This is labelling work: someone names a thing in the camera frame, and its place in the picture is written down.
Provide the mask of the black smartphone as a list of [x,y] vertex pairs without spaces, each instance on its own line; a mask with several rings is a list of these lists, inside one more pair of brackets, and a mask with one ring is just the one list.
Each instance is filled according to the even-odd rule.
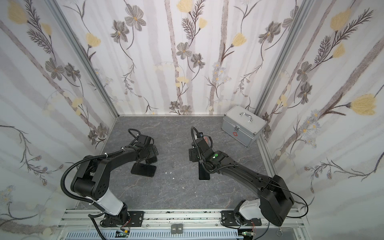
[[203,164],[199,164],[199,180],[208,181],[210,179],[210,174],[205,171]]

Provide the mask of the pink phone case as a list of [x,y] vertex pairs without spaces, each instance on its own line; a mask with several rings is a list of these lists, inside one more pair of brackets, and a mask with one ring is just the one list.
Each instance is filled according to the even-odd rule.
[[211,142],[210,142],[210,139],[208,136],[204,136],[204,140],[206,141],[206,143],[209,145]]

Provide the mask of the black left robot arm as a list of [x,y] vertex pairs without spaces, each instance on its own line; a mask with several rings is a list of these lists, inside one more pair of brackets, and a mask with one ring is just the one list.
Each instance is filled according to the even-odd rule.
[[133,163],[131,174],[152,178],[157,167],[158,150],[152,137],[139,130],[129,129],[133,141],[113,153],[86,156],[72,164],[63,174],[60,182],[63,193],[71,199],[87,202],[101,211],[101,227],[124,228],[133,222],[133,215],[127,204],[119,200],[110,190],[113,170]]

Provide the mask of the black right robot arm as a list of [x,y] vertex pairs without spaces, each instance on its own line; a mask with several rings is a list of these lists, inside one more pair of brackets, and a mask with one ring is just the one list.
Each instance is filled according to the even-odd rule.
[[257,173],[236,162],[228,154],[213,150],[213,141],[195,127],[191,127],[192,147],[189,158],[199,164],[199,179],[208,181],[213,174],[227,176],[247,187],[257,197],[255,200],[242,200],[234,209],[234,218],[238,225],[264,217],[269,223],[280,227],[295,204],[296,193],[288,189],[287,184],[278,175],[269,177]]

